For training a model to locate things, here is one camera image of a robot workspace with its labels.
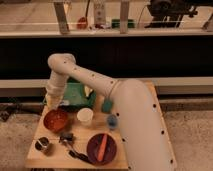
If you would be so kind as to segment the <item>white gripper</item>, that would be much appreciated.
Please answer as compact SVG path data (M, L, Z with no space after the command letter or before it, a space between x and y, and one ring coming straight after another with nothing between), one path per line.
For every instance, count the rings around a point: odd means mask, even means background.
M45 99L46 99L47 107L50 110L55 110L59 107L64 96L64 91L65 91L64 87L58 87L52 84L48 84L46 86Z

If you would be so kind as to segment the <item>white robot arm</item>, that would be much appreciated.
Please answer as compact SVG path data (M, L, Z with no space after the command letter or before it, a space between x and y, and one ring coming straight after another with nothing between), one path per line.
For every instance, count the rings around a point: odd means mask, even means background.
M72 77L113 102L131 171L175 171L177 164L164 118L145 83L138 79L118 80L80 67L69 53L50 55L48 66L49 108L59 106L67 80Z

